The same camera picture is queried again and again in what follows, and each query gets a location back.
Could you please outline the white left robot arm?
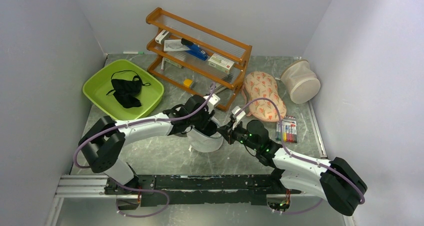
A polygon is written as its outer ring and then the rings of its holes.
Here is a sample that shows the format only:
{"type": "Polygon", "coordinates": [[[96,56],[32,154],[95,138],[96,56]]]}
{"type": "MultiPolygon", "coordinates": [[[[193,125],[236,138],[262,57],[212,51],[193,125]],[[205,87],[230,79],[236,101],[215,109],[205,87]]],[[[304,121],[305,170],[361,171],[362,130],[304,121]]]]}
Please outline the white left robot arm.
{"type": "Polygon", "coordinates": [[[187,137],[196,151],[214,152],[224,141],[217,132],[220,123],[214,117],[219,101],[215,94],[193,95],[185,104],[146,118],[121,121],[102,117],[80,139],[77,151],[82,152],[93,173],[106,174],[118,182],[124,193],[132,194],[139,181],[132,168],[119,159],[122,148],[152,137],[179,135],[187,137]]]}

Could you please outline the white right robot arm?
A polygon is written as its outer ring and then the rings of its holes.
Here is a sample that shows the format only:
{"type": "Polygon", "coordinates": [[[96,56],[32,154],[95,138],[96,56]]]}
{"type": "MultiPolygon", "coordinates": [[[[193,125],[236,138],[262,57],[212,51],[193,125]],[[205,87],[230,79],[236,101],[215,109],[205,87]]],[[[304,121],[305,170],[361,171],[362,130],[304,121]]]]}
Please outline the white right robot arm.
{"type": "Polygon", "coordinates": [[[259,120],[248,122],[246,127],[229,122],[217,132],[229,144],[239,142],[252,149],[261,164],[277,172],[269,183],[275,193],[303,191],[327,201],[345,216],[352,216],[357,206],[365,203],[368,187],[343,158],[317,159],[291,151],[273,141],[259,120]]]}

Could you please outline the black bra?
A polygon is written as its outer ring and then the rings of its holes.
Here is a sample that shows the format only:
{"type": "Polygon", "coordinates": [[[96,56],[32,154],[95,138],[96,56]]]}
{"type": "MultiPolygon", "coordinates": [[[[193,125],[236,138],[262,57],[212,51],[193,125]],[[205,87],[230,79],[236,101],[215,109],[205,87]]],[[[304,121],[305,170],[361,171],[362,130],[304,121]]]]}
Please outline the black bra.
{"type": "Polygon", "coordinates": [[[112,93],[117,102],[125,109],[142,107],[137,96],[141,94],[143,86],[151,86],[150,82],[143,83],[141,77],[133,70],[117,71],[111,75],[110,79],[112,90],[106,96],[112,93]],[[134,73],[132,80],[114,78],[115,74],[124,72],[134,73]]]}

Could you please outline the white mesh laundry bag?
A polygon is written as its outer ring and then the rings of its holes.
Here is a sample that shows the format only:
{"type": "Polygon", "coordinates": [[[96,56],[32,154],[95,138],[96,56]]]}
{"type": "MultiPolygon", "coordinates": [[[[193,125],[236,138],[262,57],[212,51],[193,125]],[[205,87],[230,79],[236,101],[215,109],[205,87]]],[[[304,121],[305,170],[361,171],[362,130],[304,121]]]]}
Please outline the white mesh laundry bag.
{"type": "Polygon", "coordinates": [[[212,117],[205,127],[192,127],[187,133],[190,146],[202,153],[210,153],[218,150],[224,141],[223,136],[217,131],[219,126],[219,120],[212,117]]]}

